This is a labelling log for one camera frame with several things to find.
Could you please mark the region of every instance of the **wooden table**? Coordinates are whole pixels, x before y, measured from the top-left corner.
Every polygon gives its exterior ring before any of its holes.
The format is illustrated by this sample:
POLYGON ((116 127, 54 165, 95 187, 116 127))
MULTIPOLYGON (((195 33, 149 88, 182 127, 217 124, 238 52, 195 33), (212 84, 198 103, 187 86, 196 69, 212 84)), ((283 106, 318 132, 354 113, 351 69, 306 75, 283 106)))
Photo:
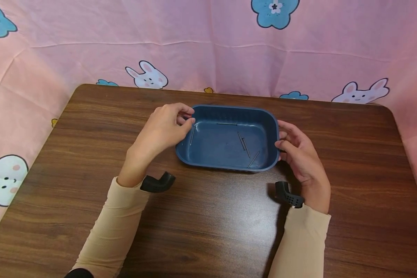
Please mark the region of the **wooden table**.
MULTIPOLYGON (((251 106, 300 127, 332 184, 325 277, 417 277, 417 187, 382 106, 98 85, 77 88, 0 223, 0 277, 62 277, 73 266, 121 168, 157 106, 251 106)), ((280 162, 264 173, 186 166, 173 149, 149 175, 154 194, 120 277, 266 277, 287 206, 274 201, 280 162)))

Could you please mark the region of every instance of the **beige sleeve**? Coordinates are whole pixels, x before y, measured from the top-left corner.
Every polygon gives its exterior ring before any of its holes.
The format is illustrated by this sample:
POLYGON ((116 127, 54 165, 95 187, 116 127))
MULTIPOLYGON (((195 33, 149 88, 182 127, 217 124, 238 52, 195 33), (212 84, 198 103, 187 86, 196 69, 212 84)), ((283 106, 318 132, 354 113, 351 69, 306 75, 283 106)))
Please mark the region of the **beige sleeve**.
POLYGON ((269 278, 322 278, 330 219, 307 205, 289 209, 269 278))
POLYGON ((119 274, 150 193, 111 182, 107 200, 72 269, 84 268, 95 278, 119 274))

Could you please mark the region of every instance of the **pink fabric backdrop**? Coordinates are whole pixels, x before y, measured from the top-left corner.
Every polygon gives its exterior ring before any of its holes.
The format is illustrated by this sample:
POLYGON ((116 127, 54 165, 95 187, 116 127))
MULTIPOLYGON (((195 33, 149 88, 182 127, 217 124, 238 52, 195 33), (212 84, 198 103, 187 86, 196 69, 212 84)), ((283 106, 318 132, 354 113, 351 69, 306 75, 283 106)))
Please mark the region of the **pink fabric backdrop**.
POLYGON ((417 179, 417 1, 0 0, 0 188, 82 83, 378 103, 417 179))

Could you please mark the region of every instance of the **hand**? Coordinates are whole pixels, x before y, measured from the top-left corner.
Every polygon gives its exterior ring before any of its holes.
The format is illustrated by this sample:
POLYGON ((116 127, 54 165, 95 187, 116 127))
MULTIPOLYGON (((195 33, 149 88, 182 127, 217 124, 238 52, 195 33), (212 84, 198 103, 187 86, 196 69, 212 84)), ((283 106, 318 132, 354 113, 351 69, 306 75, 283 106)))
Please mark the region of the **hand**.
POLYGON ((191 118, 194 112, 193 108, 183 103, 166 104, 156 108, 135 143, 127 150, 118 183, 125 187, 139 184, 151 161, 162 151, 185 138, 195 123, 195 118, 191 118))
POLYGON ((331 184, 311 140, 290 123, 279 120, 278 125, 281 140, 276 141, 275 146, 285 151, 280 154, 279 160, 287 162, 301 182, 305 204, 327 214, 331 202, 331 184))

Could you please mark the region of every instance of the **white bunny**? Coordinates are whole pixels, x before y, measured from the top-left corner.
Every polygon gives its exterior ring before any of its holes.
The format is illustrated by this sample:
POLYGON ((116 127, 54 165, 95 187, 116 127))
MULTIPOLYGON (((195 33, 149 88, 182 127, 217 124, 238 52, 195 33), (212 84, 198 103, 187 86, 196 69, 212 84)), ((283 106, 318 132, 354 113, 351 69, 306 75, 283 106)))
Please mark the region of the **white bunny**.
POLYGON ((134 78, 134 84, 139 88, 162 89, 168 84, 167 77, 147 61, 140 61, 139 66, 144 73, 137 73, 130 67, 125 67, 127 73, 134 78))
POLYGON ((389 88, 385 87, 388 79, 380 79, 375 82, 369 90, 357 90, 357 83, 350 82, 343 88, 343 93, 334 97, 332 102, 349 102, 349 103, 369 103, 384 97, 389 93, 389 88))
POLYGON ((15 193, 19 190, 26 174, 28 165, 18 155, 6 155, 0 158, 0 206, 10 205, 15 193))

